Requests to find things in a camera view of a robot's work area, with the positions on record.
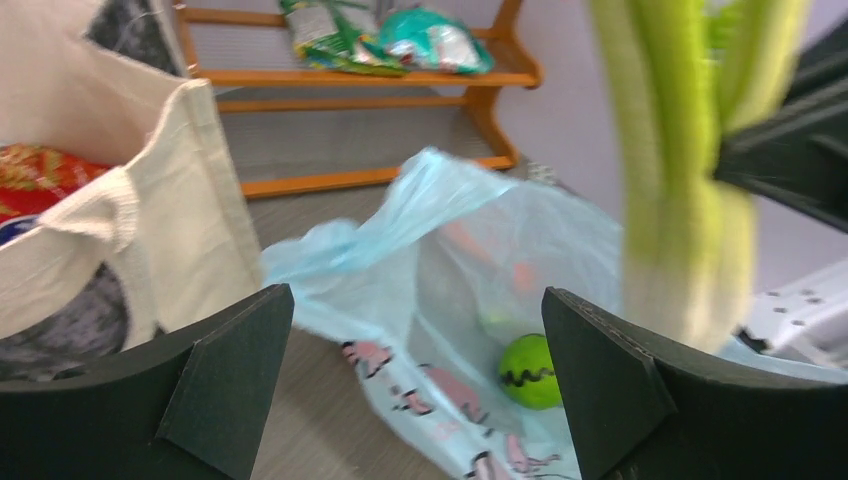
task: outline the translucent plastic bag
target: translucent plastic bag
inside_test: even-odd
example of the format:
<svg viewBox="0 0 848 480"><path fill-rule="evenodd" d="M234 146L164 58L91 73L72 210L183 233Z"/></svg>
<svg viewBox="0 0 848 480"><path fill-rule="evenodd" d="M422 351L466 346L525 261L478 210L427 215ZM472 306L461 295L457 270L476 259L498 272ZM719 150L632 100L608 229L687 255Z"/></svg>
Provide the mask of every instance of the translucent plastic bag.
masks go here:
<svg viewBox="0 0 848 480"><path fill-rule="evenodd" d="M342 345L374 411L452 478L578 479L565 412L536 412L497 384L506 343L543 332L545 287L619 314L620 227L556 188L426 149L383 206L266 249L267 283L295 295L295 325ZM848 374L728 359L848 382Z"/></svg>

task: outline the red package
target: red package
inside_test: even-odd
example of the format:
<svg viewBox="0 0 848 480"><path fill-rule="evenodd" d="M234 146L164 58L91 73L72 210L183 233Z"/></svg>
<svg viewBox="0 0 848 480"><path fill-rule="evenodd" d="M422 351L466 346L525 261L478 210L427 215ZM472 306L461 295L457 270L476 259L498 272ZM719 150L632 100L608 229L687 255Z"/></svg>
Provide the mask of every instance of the red package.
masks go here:
<svg viewBox="0 0 848 480"><path fill-rule="evenodd" d="M110 168L45 147L0 147L0 245Z"/></svg>

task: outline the green vegetable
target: green vegetable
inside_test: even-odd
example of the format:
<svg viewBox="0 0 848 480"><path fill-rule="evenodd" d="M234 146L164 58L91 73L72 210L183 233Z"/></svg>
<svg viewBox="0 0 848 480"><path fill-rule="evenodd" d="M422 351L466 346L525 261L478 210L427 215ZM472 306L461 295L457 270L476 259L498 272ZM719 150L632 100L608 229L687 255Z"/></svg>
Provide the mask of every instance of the green vegetable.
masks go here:
<svg viewBox="0 0 848 480"><path fill-rule="evenodd" d="M631 321L715 351L744 320L753 205L711 173L723 132L777 108L808 1L737 0L718 10L704 0L589 2L624 167Z"/></svg>

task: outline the wall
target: wall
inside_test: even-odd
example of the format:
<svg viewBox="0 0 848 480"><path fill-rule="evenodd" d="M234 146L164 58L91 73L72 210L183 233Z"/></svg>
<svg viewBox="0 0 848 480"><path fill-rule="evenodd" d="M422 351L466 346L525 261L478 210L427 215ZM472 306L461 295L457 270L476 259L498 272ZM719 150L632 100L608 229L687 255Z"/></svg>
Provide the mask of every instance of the wall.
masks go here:
<svg viewBox="0 0 848 480"><path fill-rule="evenodd" d="M499 116L530 158L554 167L566 184L618 218L618 152L585 1L525 2L519 35L543 62L546 82L535 91L506 90ZM815 0L807 41L826 33L846 11L845 0ZM848 257L848 238L769 201L760 203L758 291Z"/></svg>

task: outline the wooden shelf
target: wooden shelf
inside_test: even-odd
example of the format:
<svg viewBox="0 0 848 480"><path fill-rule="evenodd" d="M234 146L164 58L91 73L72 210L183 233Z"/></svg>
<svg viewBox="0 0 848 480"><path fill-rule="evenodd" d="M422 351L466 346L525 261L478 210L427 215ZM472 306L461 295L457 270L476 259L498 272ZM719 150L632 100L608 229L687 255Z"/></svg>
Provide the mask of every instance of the wooden shelf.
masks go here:
<svg viewBox="0 0 848 480"><path fill-rule="evenodd" d="M178 36L188 70L195 78L206 78L217 87L437 87L463 86L459 97L375 97L357 99L295 99L273 101L230 101L219 104L219 113L280 111L320 111L374 108L420 108L461 106L477 126L495 153L477 159L494 169L508 169L518 164L519 154L495 120L495 102L503 87L528 89L541 85L542 69L527 53L515 35L515 21L523 0L503 0L491 28L473 29L483 40L496 61L494 71L482 75L456 75L440 72L411 72L402 77L379 77L309 69L216 69L204 68L198 60L192 25L225 25L230 27L286 28L281 14L236 10L191 8L174 0ZM283 178L242 185L248 198L287 195L310 191L348 188L390 182L395 168L372 169L343 174L327 174Z"/></svg>

